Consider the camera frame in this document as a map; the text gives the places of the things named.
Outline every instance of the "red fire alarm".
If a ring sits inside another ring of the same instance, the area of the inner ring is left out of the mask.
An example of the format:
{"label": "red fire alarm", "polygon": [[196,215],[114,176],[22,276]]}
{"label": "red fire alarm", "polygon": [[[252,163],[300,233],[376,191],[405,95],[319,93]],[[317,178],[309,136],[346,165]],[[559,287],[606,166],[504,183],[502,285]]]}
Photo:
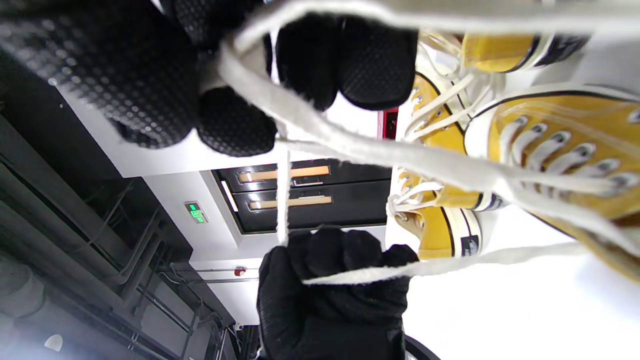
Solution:
{"label": "red fire alarm", "polygon": [[246,268],[244,266],[236,266],[234,269],[235,276],[242,276],[246,272]]}

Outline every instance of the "black drawer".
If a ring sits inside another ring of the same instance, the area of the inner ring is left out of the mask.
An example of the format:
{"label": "black drawer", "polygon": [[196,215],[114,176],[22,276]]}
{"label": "black drawer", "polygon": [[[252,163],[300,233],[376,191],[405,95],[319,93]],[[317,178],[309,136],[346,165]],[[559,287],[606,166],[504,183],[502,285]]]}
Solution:
{"label": "black drawer", "polygon": [[[390,168],[355,165],[336,159],[295,161],[291,168],[293,188],[391,179]],[[214,171],[221,181],[227,182],[232,193],[276,189],[276,164]]]}
{"label": "black drawer", "polygon": [[[289,227],[313,229],[322,224],[379,225],[387,221],[385,206],[390,180],[336,184],[291,190]],[[276,191],[233,194],[236,221],[242,233],[272,232],[276,228]]]}

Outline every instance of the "green exit sign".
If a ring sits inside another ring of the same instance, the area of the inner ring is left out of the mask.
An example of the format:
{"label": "green exit sign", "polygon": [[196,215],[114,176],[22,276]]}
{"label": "green exit sign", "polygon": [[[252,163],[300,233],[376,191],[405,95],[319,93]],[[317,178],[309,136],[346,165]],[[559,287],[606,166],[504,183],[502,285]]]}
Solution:
{"label": "green exit sign", "polygon": [[204,213],[200,204],[197,201],[187,201],[184,203],[184,207],[189,211],[189,215],[196,222],[196,224],[204,224],[209,222],[207,215]]}

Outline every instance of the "sneaker logo patch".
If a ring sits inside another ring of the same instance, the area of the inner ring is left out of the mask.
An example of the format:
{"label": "sneaker logo patch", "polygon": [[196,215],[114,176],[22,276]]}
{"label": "sneaker logo patch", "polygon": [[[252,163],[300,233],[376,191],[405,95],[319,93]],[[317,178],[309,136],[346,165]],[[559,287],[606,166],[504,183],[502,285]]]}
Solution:
{"label": "sneaker logo patch", "polygon": [[462,241],[462,256],[476,255],[480,250],[480,237],[478,235],[465,236]]}

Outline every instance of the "drawer handle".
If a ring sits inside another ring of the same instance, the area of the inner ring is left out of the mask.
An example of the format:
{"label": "drawer handle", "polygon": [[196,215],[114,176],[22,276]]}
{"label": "drawer handle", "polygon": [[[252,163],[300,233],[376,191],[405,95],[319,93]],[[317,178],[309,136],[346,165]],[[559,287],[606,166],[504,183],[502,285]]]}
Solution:
{"label": "drawer handle", "polygon": [[312,186],[312,185],[322,185],[324,184],[322,181],[317,181],[315,183],[298,183],[297,181],[293,181],[293,186]]}
{"label": "drawer handle", "polygon": [[[291,177],[320,176],[329,175],[329,166],[295,168],[291,170]],[[253,183],[256,181],[275,180],[278,179],[278,172],[262,171],[262,172],[243,172],[238,174],[240,183]]]}
{"label": "drawer handle", "polygon": [[[308,205],[320,205],[331,204],[332,197],[330,196],[308,196],[299,197],[297,199],[289,199],[289,206],[308,206]],[[253,201],[249,203],[249,209],[262,210],[262,209],[275,209],[278,206],[276,200],[270,201]]]}

